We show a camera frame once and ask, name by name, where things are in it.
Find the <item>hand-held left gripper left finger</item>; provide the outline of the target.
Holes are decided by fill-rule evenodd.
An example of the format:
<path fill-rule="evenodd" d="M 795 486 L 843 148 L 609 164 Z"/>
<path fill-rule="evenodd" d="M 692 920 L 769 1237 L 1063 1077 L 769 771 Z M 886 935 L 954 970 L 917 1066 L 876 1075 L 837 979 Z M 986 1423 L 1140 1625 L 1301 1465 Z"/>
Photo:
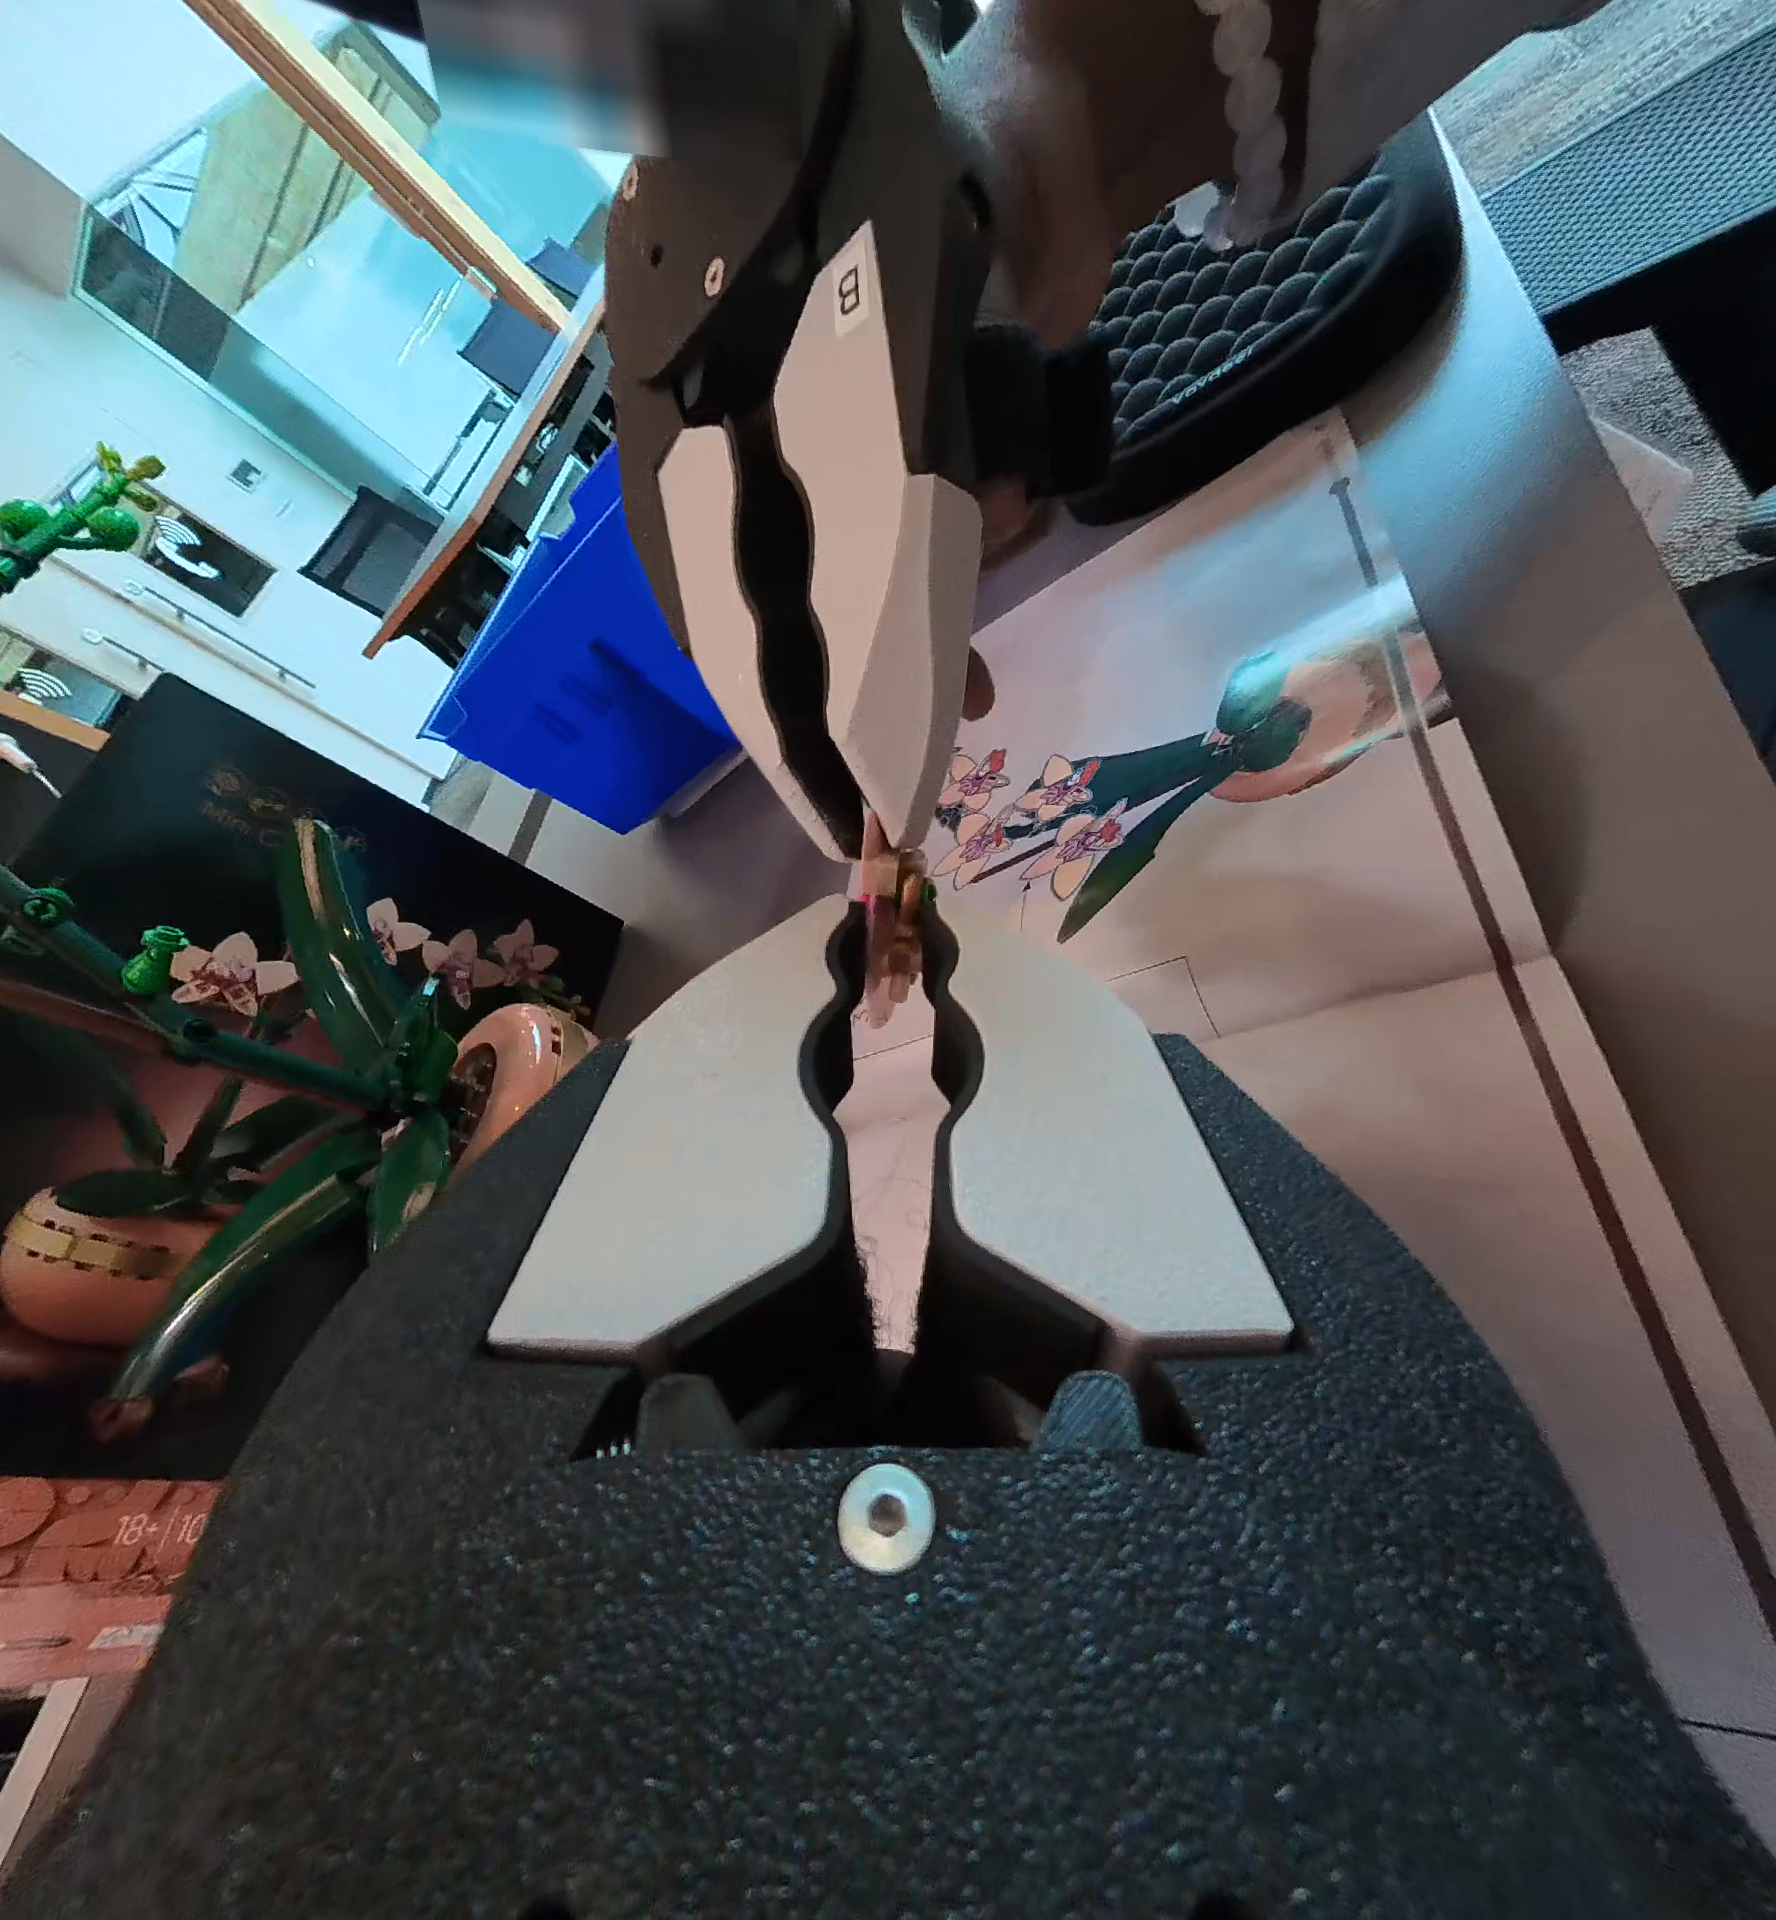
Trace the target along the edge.
<path fill-rule="evenodd" d="M 866 933 L 858 905 L 810 905 L 636 1027 L 492 1320 L 492 1352 L 703 1375 L 737 1410 L 788 1387 L 873 1395 L 835 1122 Z"/>

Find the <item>orchid instruction booklet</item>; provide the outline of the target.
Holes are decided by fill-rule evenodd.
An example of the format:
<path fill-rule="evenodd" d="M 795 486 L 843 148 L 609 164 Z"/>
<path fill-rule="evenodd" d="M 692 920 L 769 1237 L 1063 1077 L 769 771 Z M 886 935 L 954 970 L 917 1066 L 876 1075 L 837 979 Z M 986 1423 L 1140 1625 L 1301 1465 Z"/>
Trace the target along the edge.
<path fill-rule="evenodd" d="M 963 737 L 1020 809 L 1051 756 L 1204 749 L 1242 666 L 1308 709 L 1272 770 L 1091 784 L 1068 816 L 1171 824 L 1075 897 L 1010 844 L 950 902 L 1187 1035 L 1403 1238 L 1584 1504 L 1683 1715 L 1776 1735 L 1776 1439 L 1676 1204 L 1527 899 L 1340 416 L 1102 544 L 979 639 Z"/>

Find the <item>blue plastic bin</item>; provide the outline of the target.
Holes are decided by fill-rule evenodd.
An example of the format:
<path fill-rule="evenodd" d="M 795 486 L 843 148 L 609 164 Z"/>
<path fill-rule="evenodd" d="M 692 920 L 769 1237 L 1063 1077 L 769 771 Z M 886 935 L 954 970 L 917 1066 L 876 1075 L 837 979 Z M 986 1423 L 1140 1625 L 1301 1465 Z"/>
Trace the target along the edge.
<path fill-rule="evenodd" d="M 636 558 L 609 445 L 534 543 L 420 737 L 616 833 L 743 760 Z"/>

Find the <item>black orchid set box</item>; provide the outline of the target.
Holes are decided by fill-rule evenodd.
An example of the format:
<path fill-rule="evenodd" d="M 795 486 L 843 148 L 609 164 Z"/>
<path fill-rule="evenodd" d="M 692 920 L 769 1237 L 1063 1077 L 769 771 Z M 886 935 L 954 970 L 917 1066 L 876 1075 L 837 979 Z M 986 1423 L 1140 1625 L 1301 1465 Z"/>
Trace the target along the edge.
<path fill-rule="evenodd" d="M 471 929 L 484 950 L 528 920 L 557 948 L 567 994 L 598 1008 L 609 985 L 623 944 L 615 913 L 180 679 L 157 679 L 92 756 L 45 737 L 32 747 L 67 767 L 63 796 L 0 793 L 0 856 L 30 881 L 60 881 L 112 948 L 171 920 L 201 948 L 246 932 L 268 953 L 277 845 L 312 814 L 343 837 L 372 901 L 394 899 L 403 918 Z M 37 1186 L 110 1164 L 116 1148 L 85 1072 L 0 1008 L 0 1237 Z M 157 1417 L 133 1442 L 89 1436 L 85 1384 L 0 1384 L 0 1474 L 224 1477 L 362 1264 L 352 1225 L 288 1257 L 234 1323 L 222 1397 Z"/>

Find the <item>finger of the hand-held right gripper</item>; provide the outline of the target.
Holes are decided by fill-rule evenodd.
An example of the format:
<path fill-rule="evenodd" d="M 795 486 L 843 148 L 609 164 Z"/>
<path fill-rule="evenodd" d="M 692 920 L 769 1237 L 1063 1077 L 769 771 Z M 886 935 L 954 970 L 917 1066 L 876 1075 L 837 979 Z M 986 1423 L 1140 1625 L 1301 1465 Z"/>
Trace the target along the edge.
<path fill-rule="evenodd" d="M 903 444 L 876 222 L 814 276 L 779 363 L 773 433 L 807 522 L 808 792 L 859 845 L 917 848 L 954 752 L 981 511 Z"/>
<path fill-rule="evenodd" d="M 820 851 L 858 858 L 864 803 L 830 737 L 808 511 L 773 406 L 684 424 L 671 397 L 642 397 L 624 424 L 624 507 L 663 617 L 752 765 Z"/>

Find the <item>wood-edged table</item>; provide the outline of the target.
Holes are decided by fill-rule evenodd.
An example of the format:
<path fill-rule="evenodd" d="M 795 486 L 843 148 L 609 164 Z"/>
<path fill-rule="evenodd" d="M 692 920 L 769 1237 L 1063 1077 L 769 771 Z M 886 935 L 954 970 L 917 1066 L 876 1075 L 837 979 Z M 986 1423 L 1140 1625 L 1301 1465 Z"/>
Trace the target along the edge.
<path fill-rule="evenodd" d="M 482 554 L 492 554 L 489 566 L 510 571 L 514 563 L 492 541 L 499 522 L 508 523 L 518 546 L 528 546 L 565 497 L 567 467 L 579 457 L 577 444 L 613 377 L 613 351 L 601 331 L 603 301 L 606 270 L 598 264 L 565 330 L 548 339 L 530 380 L 494 427 L 484 458 L 447 510 L 436 538 L 382 614 L 365 659 L 376 659 L 402 637 L 420 635 L 456 566 L 474 566 Z"/>

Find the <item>black wall sign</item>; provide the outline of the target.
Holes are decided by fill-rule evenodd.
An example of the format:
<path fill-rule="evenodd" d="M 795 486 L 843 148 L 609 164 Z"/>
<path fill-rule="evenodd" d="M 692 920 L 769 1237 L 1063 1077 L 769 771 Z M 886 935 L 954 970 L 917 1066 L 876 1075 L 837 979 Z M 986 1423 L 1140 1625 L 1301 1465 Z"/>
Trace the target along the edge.
<path fill-rule="evenodd" d="M 230 617 L 247 615 L 277 566 L 183 510 L 152 516 L 139 548 L 146 564 Z"/>

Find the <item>small pink brick flower piece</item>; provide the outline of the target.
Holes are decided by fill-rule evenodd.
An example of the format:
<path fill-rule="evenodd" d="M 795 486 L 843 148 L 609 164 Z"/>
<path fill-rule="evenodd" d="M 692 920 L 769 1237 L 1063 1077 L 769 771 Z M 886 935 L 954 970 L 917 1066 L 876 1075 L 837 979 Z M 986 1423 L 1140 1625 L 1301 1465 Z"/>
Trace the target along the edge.
<path fill-rule="evenodd" d="M 922 851 L 890 845 L 880 822 L 867 819 L 858 863 L 858 901 L 866 925 L 866 983 L 858 1014 L 867 1027 L 884 1027 L 921 981 L 922 917 L 931 899 Z"/>

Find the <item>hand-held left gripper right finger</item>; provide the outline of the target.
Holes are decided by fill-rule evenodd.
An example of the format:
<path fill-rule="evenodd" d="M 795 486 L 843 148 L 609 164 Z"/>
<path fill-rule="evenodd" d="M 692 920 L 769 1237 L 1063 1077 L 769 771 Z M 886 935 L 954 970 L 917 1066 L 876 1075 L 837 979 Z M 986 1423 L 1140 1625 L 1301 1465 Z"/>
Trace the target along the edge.
<path fill-rule="evenodd" d="M 1173 1362 L 1295 1323 L 1151 1027 L 1003 923 L 922 917 L 934 1008 L 914 1427 L 1190 1427 Z"/>

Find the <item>black office chair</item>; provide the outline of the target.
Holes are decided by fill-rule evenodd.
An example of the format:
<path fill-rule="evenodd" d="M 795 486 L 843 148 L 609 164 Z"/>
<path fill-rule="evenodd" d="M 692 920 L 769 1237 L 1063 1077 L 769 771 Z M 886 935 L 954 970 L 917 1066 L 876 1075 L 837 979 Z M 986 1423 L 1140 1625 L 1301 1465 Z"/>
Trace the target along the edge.
<path fill-rule="evenodd" d="M 351 605 L 388 614 L 442 527 L 415 502 L 356 484 L 352 502 L 298 577 Z"/>

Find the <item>black honeycomb cushion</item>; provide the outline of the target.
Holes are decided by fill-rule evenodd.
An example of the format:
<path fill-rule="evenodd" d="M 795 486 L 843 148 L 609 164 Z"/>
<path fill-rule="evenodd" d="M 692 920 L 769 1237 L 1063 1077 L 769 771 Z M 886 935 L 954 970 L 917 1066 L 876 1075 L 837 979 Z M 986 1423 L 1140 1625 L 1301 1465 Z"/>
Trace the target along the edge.
<path fill-rule="evenodd" d="M 1464 251 L 1428 114 L 1257 243 L 1217 251 L 1167 207 L 1116 251 L 1091 324 L 1111 371 L 1113 454 L 1071 516 L 1160 511 L 1353 397 L 1428 328 Z"/>

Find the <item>brick orchid plant model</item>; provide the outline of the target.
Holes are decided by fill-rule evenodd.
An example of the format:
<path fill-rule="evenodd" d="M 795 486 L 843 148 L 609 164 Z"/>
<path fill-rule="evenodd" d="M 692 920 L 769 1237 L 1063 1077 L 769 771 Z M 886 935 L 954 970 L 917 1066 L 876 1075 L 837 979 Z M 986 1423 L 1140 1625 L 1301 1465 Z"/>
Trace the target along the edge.
<path fill-rule="evenodd" d="M 44 563 L 135 546 L 160 472 L 100 445 L 73 497 L 3 503 L 0 601 Z M 0 666 L 0 733 L 7 685 Z M 57 803 L 3 764 L 0 793 Z M 484 950 L 371 894 L 343 837 L 298 814 L 268 953 L 171 920 L 112 948 L 0 856 L 0 1008 L 119 1129 L 110 1164 L 8 1218 L 0 1384 L 85 1384 L 100 1446 L 222 1393 L 234 1323 L 279 1264 L 343 1225 L 385 1250 L 587 1053 L 587 1007 L 528 920 Z"/>

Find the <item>person's right hand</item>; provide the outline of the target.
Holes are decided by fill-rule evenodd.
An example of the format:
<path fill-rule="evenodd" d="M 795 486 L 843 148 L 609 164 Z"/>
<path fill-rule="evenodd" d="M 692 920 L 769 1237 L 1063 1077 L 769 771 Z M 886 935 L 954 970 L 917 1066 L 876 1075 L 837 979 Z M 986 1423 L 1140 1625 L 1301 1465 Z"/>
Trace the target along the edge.
<path fill-rule="evenodd" d="M 1190 2 L 996 2 L 942 62 L 994 214 L 996 310 L 1063 348 L 1162 204 L 1233 176 L 1227 75 Z"/>

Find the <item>wood-framed glass partition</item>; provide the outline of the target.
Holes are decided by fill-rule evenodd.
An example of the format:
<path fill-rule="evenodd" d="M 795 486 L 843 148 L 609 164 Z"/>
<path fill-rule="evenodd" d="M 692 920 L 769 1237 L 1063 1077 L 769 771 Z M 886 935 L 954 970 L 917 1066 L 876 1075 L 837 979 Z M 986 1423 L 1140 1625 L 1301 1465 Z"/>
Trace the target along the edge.
<path fill-rule="evenodd" d="M 354 3 L 0 2 L 0 270 L 343 493 L 484 483 L 619 169 Z"/>

